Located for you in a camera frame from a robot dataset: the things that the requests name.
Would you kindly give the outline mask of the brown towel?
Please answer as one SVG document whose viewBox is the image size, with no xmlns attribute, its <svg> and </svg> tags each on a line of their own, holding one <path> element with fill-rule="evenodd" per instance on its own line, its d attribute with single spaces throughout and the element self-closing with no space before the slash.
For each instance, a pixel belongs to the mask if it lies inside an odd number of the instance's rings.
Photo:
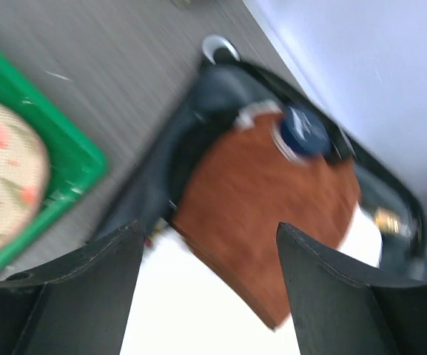
<svg viewBox="0 0 427 355">
<path fill-rule="evenodd" d="M 360 199 L 352 160 L 300 164 L 276 147 L 280 114 L 222 134 L 195 169 L 172 224 L 193 253 L 255 312 L 278 327 L 290 307 L 276 233 L 289 223 L 335 249 Z"/>
</svg>

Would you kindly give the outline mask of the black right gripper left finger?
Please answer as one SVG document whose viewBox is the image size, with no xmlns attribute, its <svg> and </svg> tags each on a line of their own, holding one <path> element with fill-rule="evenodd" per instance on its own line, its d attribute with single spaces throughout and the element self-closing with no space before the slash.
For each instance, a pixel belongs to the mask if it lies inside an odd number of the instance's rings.
<svg viewBox="0 0 427 355">
<path fill-rule="evenodd" d="M 0 281 L 0 354 L 119 354 L 143 251 L 135 221 Z"/>
</svg>

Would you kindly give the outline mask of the floral mesh pouch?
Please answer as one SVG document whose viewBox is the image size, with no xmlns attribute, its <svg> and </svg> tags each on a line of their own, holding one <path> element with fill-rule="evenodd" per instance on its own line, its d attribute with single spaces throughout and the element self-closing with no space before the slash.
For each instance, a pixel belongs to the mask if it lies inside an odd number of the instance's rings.
<svg viewBox="0 0 427 355">
<path fill-rule="evenodd" d="M 50 180 L 50 159 L 36 131 L 0 104 L 0 249 L 39 211 Z"/>
</svg>

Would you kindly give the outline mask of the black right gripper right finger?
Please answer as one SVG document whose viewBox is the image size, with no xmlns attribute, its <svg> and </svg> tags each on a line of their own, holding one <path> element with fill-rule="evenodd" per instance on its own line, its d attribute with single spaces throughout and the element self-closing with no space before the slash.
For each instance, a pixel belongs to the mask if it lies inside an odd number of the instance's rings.
<svg viewBox="0 0 427 355">
<path fill-rule="evenodd" d="M 280 223 L 277 245 L 302 354 L 427 354 L 427 283 Z"/>
</svg>

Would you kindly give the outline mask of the white towel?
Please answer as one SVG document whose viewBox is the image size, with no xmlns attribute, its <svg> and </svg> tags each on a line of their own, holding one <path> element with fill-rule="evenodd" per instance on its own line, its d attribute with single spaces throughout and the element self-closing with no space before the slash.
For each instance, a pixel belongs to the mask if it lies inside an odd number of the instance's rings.
<svg viewBox="0 0 427 355">
<path fill-rule="evenodd" d="M 174 200 L 181 202 L 193 172 L 227 131 L 249 129 L 259 115 L 283 109 L 272 104 L 245 108 L 237 118 L 218 118 L 190 131 L 169 171 Z M 360 199 L 337 248 L 370 266 L 381 259 L 382 237 L 361 209 Z M 141 266 L 138 288 L 121 348 L 123 354 L 298 354 L 291 312 L 268 328 L 255 312 L 171 229 L 155 242 Z"/>
</svg>

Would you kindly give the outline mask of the pink and teal children's suitcase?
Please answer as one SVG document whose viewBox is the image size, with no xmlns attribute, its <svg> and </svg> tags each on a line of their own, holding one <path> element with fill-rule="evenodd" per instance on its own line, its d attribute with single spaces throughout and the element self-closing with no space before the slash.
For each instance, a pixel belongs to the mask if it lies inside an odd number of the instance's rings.
<svg viewBox="0 0 427 355">
<path fill-rule="evenodd" d="M 297 87 L 251 61 L 203 57 L 196 78 L 95 227 L 98 240 L 135 219 L 170 217 L 169 153 L 195 124 L 271 99 L 305 95 L 349 136 L 358 177 L 419 227 L 386 238 L 383 267 L 427 283 L 427 1 L 249 1 Z"/>
</svg>

